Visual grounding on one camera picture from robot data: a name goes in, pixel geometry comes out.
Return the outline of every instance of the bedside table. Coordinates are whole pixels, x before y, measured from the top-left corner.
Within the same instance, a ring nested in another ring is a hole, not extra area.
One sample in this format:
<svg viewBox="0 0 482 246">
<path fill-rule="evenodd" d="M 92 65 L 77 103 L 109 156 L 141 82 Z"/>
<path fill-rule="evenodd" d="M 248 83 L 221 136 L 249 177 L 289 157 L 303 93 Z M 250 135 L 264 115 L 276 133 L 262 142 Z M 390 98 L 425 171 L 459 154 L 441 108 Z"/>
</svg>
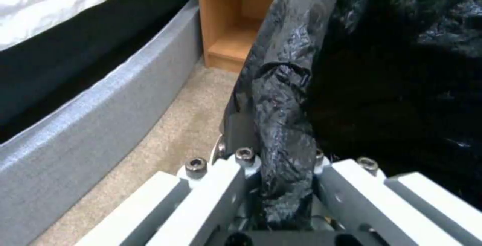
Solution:
<svg viewBox="0 0 482 246">
<path fill-rule="evenodd" d="M 240 72 L 273 0 L 199 0 L 207 67 Z"/>
</svg>

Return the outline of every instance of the gray fabric bed base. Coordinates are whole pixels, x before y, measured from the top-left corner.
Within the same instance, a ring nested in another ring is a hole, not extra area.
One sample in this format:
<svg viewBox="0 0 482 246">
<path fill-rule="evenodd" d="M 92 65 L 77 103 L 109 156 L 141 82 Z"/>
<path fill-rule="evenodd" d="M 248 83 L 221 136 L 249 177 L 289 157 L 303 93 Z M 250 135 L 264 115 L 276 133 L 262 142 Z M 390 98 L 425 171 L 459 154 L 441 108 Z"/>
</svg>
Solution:
<svg viewBox="0 0 482 246">
<path fill-rule="evenodd" d="M 90 89 L 0 146 L 0 244 L 30 243 L 116 166 L 201 56 L 198 0 Z"/>
</svg>

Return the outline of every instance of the metal bolt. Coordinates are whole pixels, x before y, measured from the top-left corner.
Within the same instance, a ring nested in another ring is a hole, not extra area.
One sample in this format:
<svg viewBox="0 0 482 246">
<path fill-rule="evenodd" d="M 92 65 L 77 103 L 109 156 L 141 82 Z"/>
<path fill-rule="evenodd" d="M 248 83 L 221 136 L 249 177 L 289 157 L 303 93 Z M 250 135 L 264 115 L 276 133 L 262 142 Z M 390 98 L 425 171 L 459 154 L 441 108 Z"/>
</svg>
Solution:
<svg viewBox="0 0 482 246">
<path fill-rule="evenodd" d="M 323 162 L 323 158 L 325 157 L 325 154 L 321 149 L 316 149 L 316 155 L 315 155 L 315 164 L 319 165 Z"/>
<path fill-rule="evenodd" d="M 242 167 L 249 167 L 255 163 L 255 153 L 251 148 L 241 147 L 235 153 L 236 162 Z"/>
<path fill-rule="evenodd" d="M 184 167 L 186 168 L 186 174 L 192 179 L 202 178 L 208 171 L 207 162 L 204 158 L 193 158 L 188 160 Z"/>
<path fill-rule="evenodd" d="M 377 171 L 378 171 L 378 163 L 371 159 L 371 158 L 365 158 L 365 157 L 361 157 L 361 158 L 358 158 L 357 159 L 357 163 L 358 165 L 360 165 L 363 169 L 365 169 L 367 172 L 369 172 L 370 174 L 372 174 L 372 176 L 376 176 L 377 175 Z"/>
<path fill-rule="evenodd" d="M 224 152 L 226 151 L 226 144 L 224 144 L 223 141 L 219 142 L 217 144 L 217 152 L 220 156 L 224 155 Z"/>
</svg>

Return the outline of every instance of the crumpled plastic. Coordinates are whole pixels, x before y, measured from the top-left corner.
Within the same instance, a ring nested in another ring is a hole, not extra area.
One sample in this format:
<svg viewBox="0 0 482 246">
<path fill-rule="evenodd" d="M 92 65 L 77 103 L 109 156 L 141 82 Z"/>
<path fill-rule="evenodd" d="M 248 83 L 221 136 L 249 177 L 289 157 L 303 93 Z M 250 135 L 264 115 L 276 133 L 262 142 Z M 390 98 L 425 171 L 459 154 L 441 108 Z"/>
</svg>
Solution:
<svg viewBox="0 0 482 246">
<path fill-rule="evenodd" d="M 482 208 L 482 0 L 274 0 L 224 119 L 252 115 L 262 226 L 309 229 L 316 147 Z"/>
</svg>

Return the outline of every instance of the beige carpet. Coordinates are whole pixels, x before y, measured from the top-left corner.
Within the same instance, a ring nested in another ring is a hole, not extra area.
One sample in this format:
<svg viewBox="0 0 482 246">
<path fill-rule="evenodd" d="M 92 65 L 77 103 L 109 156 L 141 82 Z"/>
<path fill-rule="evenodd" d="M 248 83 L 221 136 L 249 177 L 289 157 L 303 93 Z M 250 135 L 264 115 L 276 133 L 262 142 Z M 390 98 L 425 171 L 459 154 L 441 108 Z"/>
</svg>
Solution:
<svg viewBox="0 0 482 246">
<path fill-rule="evenodd" d="M 200 60 L 141 143 L 33 245 L 73 245 L 156 171 L 175 174 L 189 158 L 208 160 L 237 77 L 207 69 Z"/>
</svg>

